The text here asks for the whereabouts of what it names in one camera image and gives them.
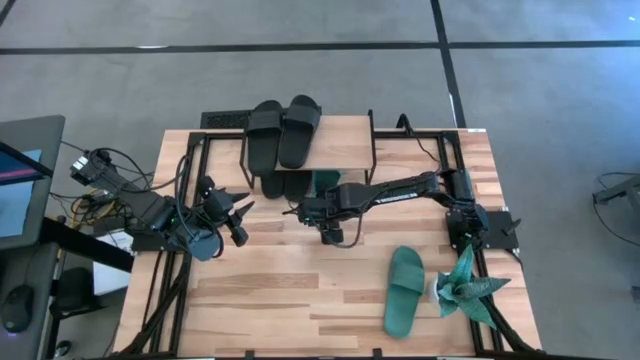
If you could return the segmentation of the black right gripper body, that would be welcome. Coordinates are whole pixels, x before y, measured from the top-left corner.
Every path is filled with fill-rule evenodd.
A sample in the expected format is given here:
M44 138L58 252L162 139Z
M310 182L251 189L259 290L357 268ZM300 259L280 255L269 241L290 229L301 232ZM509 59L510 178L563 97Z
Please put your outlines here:
M298 206L298 220L307 226L326 227L331 223L345 220L345 213L340 207L336 194L326 197L304 198Z

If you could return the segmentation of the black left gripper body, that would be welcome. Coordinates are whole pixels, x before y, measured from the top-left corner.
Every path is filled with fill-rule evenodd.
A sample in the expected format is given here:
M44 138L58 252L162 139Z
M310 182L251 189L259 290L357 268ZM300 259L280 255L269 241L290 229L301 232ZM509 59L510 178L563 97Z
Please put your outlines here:
M216 189L210 176L201 177L197 182L197 193L202 198L202 207L211 221L220 226L226 225L229 229L236 226L232 223L232 210L235 203L229 203L224 196L225 188Z

